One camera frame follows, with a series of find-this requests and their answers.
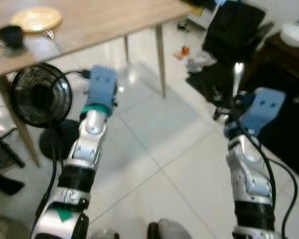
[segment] black electric fan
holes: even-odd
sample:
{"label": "black electric fan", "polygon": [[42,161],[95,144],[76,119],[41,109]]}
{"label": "black electric fan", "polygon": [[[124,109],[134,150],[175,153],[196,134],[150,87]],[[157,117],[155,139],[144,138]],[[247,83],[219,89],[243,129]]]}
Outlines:
{"label": "black electric fan", "polygon": [[19,71],[11,85],[11,104],[26,124],[46,128],[39,147],[49,159],[66,159],[79,137],[79,123],[65,120],[72,104],[72,91],[66,76],[56,67],[40,63]]}

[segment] wooden table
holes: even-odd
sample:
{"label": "wooden table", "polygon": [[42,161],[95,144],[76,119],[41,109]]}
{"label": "wooden table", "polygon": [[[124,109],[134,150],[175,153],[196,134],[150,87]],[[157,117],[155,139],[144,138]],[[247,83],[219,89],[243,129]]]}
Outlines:
{"label": "wooden table", "polygon": [[124,37],[128,60],[128,37],[131,32],[155,27],[162,95],[165,97],[163,55],[163,22],[184,16],[188,7],[178,0],[0,0],[0,27],[9,24],[18,11],[33,6],[50,6],[62,14],[61,24],[54,29],[55,38],[42,34],[27,35],[26,50],[12,52],[0,48],[0,92],[31,157],[39,165],[25,124],[14,114],[7,91],[7,73],[38,62],[51,60],[113,38]]}

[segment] green triangle marker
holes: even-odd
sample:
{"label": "green triangle marker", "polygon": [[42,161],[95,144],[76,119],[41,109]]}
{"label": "green triangle marker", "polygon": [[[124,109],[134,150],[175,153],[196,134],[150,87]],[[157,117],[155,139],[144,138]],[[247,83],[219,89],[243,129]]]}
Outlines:
{"label": "green triangle marker", "polygon": [[68,211],[68,210],[57,208],[56,211],[57,211],[62,222],[65,222],[66,220],[72,218],[72,216],[73,216],[72,212]]}

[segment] white bowl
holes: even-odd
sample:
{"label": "white bowl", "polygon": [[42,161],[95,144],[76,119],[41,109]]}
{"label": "white bowl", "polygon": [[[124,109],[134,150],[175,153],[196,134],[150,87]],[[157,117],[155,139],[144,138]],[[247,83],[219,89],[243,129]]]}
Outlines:
{"label": "white bowl", "polygon": [[292,47],[299,47],[299,24],[284,24],[280,32],[280,37],[285,44]]}

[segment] fan base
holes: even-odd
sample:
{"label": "fan base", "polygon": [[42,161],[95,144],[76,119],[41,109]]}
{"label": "fan base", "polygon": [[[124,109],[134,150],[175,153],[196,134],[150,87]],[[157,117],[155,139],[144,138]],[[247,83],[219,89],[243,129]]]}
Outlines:
{"label": "fan base", "polygon": [[79,122],[71,119],[63,121],[57,128],[48,128],[40,136],[39,147],[42,154],[53,159],[52,144],[54,144],[55,158],[67,159],[72,144],[79,137]]}

